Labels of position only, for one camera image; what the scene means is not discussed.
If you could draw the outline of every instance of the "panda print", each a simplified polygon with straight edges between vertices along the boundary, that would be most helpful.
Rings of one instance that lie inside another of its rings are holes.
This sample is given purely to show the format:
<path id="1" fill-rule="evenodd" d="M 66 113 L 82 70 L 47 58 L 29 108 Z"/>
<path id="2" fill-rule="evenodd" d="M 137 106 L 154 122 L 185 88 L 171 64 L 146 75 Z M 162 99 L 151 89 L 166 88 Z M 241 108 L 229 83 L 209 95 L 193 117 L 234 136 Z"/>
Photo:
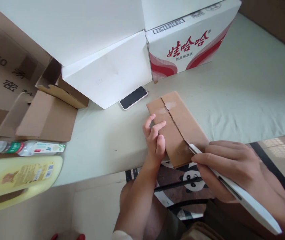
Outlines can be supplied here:
<path id="1" fill-rule="evenodd" d="M 196 163 L 190 163 L 187 166 L 188 166 L 188 169 L 186 169 L 186 166 L 182 167 L 184 168 L 183 170 L 187 170 L 187 171 L 185 172 L 183 176 L 179 177 L 181 181 L 186 181 L 186 180 L 190 180 L 196 177 L 201 177 Z M 197 191 L 202 190 L 203 188 L 208 188 L 208 186 L 205 184 L 204 181 L 186 184 L 185 187 L 186 187 L 187 193 L 197 192 Z"/>

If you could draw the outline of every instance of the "hand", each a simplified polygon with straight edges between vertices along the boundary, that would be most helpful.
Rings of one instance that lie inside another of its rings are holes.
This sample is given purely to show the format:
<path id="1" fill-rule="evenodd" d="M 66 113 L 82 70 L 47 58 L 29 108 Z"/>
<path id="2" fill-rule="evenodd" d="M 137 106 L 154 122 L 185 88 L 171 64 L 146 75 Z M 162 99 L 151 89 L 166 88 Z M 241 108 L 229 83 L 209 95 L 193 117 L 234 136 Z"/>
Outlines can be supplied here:
<path id="1" fill-rule="evenodd" d="M 210 142 L 205 153 L 196 154 L 192 161 L 198 163 L 201 177 L 220 201 L 236 202 L 233 195 L 208 167 L 233 180 L 258 202 L 267 200 L 262 199 L 262 196 L 270 186 L 264 178 L 261 160 L 245 144 L 229 141 Z"/>
<path id="2" fill-rule="evenodd" d="M 155 161 L 156 163 L 161 163 L 161 161 L 166 156 L 166 142 L 163 135 L 158 135 L 159 130 L 162 129 L 166 125 L 166 121 L 158 123 L 150 128 L 151 121 L 156 117 L 155 114 L 152 114 L 146 120 L 145 124 L 142 126 L 143 133 L 145 134 L 147 146 L 148 146 L 148 157 L 147 159 L 151 159 L 151 161 Z"/>

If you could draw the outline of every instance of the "yellow plastic jug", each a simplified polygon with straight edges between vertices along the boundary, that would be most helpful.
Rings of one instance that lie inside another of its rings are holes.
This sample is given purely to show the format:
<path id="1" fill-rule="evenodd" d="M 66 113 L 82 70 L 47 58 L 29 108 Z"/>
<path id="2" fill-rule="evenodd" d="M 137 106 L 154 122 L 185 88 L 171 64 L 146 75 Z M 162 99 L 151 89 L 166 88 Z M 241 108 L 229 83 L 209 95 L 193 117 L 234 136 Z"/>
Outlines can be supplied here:
<path id="1" fill-rule="evenodd" d="M 61 167 L 60 156 L 0 159 L 0 196 L 24 189 L 19 196 L 0 202 L 0 210 L 48 190 L 56 181 Z"/>

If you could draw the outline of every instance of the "red brand text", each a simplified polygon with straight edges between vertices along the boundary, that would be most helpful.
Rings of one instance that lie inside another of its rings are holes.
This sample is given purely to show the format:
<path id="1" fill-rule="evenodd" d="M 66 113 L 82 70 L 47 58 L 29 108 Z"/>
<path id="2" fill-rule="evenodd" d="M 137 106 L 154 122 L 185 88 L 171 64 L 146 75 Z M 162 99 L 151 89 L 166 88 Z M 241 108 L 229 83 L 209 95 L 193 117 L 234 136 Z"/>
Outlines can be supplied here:
<path id="1" fill-rule="evenodd" d="M 195 42 L 191 41 L 191 36 L 188 38 L 186 44 L 181 45 L 180 41 L 177 41 L 177 46 L 172 47 L 171 50 L 169 50 L 167 57 L 177 57 L 180 55 L 179 51 L 188 52 L 190 50 L 190 45 L 197 45 L 198 47 L 202 46 L 203 43 L 205 42 L 205 40 L 209 38 L 209 37 L 207 37 L 206 34 L 210 33 L 210 32 L 211 32 L 210 30 L 205 31 L 205 33 L 202 35 L 202 37 L 197 39 Z"/>

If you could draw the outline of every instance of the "knee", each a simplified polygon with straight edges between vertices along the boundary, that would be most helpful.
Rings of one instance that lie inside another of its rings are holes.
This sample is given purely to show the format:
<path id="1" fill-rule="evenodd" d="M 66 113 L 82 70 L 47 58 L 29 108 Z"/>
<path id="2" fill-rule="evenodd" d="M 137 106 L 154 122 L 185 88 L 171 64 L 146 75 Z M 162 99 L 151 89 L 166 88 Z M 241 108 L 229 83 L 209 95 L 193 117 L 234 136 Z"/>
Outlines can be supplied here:
<path id="1" fill-rule="evenodd" d="M 123 186 L 121 193 L 120 193 L 120 207 L 121 207 L 122 203 L 125 201 L 134 181 L 135 180 L 131 180 L 131 181 L 127 182 L 126 185 Z"/>

